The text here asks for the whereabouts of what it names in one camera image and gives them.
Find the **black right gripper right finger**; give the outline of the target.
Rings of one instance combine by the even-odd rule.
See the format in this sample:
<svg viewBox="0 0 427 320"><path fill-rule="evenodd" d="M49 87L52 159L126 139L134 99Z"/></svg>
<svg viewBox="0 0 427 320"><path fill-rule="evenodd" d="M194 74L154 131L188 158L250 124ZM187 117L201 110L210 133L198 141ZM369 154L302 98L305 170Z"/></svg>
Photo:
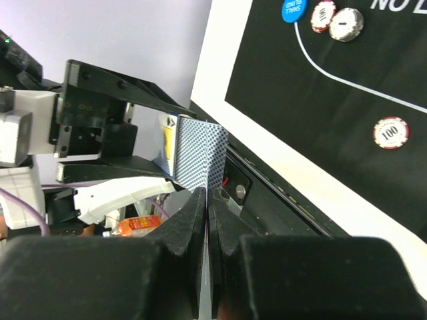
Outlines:
<svg viewBox="0 0 427 320"><path fill-rule="evenodd" d="M214 319L425 319L398 252L383 239L261 235L208 194Z"/></svg>

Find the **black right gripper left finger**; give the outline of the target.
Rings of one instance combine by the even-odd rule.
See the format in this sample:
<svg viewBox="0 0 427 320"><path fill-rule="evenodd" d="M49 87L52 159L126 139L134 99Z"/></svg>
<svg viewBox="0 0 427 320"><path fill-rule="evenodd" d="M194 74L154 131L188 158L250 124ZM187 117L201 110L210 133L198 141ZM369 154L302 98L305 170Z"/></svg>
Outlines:
<svg viewBox="0 0 427 320"><path fill-rule="evenodd" d="M196 319L205 189L144 237L18 237L1 256L2 319Z"/></svg>

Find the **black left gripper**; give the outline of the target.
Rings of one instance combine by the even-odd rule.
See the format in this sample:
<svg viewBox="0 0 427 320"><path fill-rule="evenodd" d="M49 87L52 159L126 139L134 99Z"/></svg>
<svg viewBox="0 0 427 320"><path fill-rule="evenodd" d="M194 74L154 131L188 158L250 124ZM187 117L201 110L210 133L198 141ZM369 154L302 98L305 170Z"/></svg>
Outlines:
<svg viewBox="0 0 427 320"><path fill-rule="evenodd" d="M98 155L96 160L57 163L55 180L62 184L130 177L161 177L174 183L153 161L133 153L137 127L126 115L132 105L163 112L186 114L189 109L154 96L136 78L70 59L65 68L62 109L56 116L59 126L54 155Z"/></svg>

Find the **blue playing card deck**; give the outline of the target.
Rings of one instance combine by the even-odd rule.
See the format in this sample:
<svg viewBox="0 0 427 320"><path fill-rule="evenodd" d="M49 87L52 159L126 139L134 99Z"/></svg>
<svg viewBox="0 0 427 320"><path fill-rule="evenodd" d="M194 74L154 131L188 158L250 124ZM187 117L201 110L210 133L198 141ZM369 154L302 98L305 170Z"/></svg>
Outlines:
<svg viewBox="0 0 427 320"><path fill-rule="evenodd" d="M160 113L155 125L153 162L184 189L204 187L206 134L206 122L177 113Z"/></svg>

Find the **red poker chip stack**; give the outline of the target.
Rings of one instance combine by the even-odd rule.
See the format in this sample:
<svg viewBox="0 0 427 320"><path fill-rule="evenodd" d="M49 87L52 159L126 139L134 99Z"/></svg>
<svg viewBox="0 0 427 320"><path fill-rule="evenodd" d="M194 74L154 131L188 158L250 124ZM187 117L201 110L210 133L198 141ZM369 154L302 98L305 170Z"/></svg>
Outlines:
<svg viewBox="0 0 427 320"><path fill-rule="evenodd" d="M383 149L401 148L409 139L410 128L399 117L385 117L374 126L372 136L377 146Z"/></svg>

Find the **blue small blind button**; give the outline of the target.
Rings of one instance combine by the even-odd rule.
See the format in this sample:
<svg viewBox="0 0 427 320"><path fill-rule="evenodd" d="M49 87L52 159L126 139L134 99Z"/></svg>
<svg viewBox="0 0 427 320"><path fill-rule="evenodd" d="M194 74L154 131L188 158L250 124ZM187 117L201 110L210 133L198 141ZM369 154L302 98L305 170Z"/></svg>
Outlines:
<svg viewBox="0 0 427 320"><path fill-rule="evenodd" d="M301 19L308 6L308 0L285 0L282 5L282 19L295 23Z"/></svg>

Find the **grey chips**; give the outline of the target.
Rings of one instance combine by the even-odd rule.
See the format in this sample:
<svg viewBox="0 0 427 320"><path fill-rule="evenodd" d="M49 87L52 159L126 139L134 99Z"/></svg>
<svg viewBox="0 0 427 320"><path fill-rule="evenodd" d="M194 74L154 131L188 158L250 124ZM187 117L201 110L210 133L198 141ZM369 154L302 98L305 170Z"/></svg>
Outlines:
<svg viewBox="0 0 427 320"><path fill-rule="evenodd" d="M364 27L364 17L355 8L344 8L339 10L333 17L329 34L334 40L350 42L357 38Z"/></svg>

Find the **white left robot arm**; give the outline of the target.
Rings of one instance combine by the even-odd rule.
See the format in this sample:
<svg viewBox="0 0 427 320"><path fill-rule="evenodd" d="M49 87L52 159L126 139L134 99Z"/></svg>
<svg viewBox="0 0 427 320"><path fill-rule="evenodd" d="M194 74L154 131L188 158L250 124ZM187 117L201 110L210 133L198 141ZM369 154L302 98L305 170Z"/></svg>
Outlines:
<svg viewBox="0 0 427 320"><path fill-rule="evenodd" d="M133 235L85 237L110 213L171 193L174 174L133 154L134 107L177 129L193 113L155 83L69 60L42 66L1 35L2 319L196 319L205 190Z"/></svg>

